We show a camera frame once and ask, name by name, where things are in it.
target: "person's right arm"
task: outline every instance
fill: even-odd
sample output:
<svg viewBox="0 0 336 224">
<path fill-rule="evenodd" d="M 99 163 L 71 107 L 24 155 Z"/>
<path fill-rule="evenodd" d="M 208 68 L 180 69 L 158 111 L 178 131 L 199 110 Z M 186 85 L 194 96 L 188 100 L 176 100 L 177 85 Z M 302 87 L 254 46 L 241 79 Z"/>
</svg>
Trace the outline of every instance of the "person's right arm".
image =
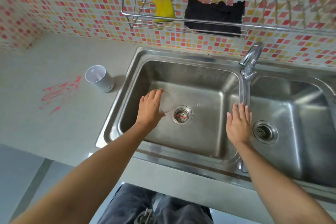
<svg viewBox="0 0 336 224">
<path fill-rule="evenodd" d="M 276 224 L 335 224 L 331 216 L 299 185 L 277 170 L 252 146 L 252 114 L 233 105 L 226 132 L 246 165 L 252 183 Z"/>
</svg>

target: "white cup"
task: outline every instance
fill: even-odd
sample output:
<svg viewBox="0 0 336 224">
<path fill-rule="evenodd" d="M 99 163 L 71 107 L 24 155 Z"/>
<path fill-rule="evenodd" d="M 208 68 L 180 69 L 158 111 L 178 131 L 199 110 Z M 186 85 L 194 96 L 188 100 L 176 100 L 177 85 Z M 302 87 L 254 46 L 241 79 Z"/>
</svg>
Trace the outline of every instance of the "white cup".
<svg viewBox="0 0 336 224">
<path fill-rule="evenodd" d="M 113 78 L 101 65 L 90 67 L 85 73 L 85 79 L 103 92 L 109 92 L 114 87 Z"/>
</svg>

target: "clear glass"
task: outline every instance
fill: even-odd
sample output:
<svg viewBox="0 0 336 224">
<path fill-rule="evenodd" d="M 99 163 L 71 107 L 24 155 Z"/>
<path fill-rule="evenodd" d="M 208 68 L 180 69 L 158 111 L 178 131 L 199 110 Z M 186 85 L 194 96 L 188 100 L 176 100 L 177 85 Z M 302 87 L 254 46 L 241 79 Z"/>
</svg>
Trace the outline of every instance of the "clear glass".
<svg viewBox="0 0 336 224">
<path fill-rule="evenodd" d="M 164 91 L 161 94 L 161 101 L 160 101 L 160 110 L 162 112 L 170 112 L 173 108 L 173 98 L 171 95 Z"/>
</svg>

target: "red line in drain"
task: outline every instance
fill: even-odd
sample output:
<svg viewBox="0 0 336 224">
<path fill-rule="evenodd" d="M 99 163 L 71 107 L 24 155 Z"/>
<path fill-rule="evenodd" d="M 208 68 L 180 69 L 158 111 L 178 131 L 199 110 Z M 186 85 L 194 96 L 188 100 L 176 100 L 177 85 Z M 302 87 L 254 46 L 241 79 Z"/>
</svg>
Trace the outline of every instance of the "red line in drain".
<svg viewBox="0 0 336 224">
<path fill-rule="evenodd" d="M 175 114 L 176 117 L 181 117 L 181 118 L 187 118 L 187 116 L 181 116 L 181 115 L 178 115 L 178 114 Z"/>
</svg>

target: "white countertop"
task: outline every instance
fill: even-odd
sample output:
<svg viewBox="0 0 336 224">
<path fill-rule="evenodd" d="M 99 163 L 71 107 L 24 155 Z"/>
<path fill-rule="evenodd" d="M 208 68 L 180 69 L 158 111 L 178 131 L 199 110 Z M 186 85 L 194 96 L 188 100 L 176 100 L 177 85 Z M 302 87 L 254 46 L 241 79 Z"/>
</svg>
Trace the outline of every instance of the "white countertop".
<svg viewBox="0 0 336 224">
<path fill-rule="evenodd" d="M 0 56 L 0 143 L 76 166 L 90 152 L 138 44 L 44 33 L 18 55 Z M 84 78 L 93 65 L 116 76 L 102 93 Z M 41 101 L 51 86 L 82 76 L 66 98 Z M 61 108 L 50 115 L 53 108 Z M 125 182 L 179 197 L 260 223 L 273 223 L 254 190 L 132 158 Z M 335 205 L 322 203 L 333 217 Z"/>
</svg>

